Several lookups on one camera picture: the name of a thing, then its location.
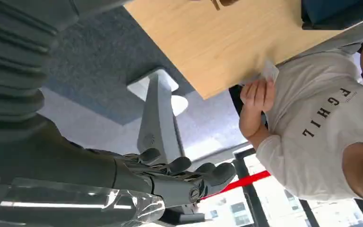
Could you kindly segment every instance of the person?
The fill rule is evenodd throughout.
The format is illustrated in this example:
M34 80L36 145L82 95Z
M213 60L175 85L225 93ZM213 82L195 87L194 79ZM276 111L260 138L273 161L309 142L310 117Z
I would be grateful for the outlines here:
M258 79L242 88L243 136L299 198L363 199L363 85L348 51L355 44L304 53L278 66L275 81Z

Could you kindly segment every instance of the human hand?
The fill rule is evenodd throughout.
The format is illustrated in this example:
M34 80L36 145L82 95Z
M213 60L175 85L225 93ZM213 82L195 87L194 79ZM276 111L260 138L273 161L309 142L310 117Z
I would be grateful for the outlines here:
M256 80L246 84L240 93L244 103L240 113L239 127L245 138L254 135L261 126L261 112L269 111L275 99L273 81Z

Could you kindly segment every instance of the window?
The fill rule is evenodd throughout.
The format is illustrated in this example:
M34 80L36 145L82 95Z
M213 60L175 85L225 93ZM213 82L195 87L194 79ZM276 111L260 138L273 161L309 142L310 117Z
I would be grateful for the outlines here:
M363 213L354 200L308 201L321 227L363 227Z
M238 177L235 176L232 182L237 180ZM240 227L254 223L242 188L209 197L197 206L198 212L205 214L205 219L213 221L190 224L189 227Z
M217 218L217 217L219 217L219 215L218 215L218 211L216 211L216 210L211 210L211 216L212 216L212 218Z
M244 203L239 202L230 206L234 215L236 226L244 226L250 223L248 212L245 209Z
M244 162L251 175L265 170L255 155L244 158ZM307 227L304 210L297 197L286 191L274 178L254 182L259 200L264 209L268 223L272 227Z

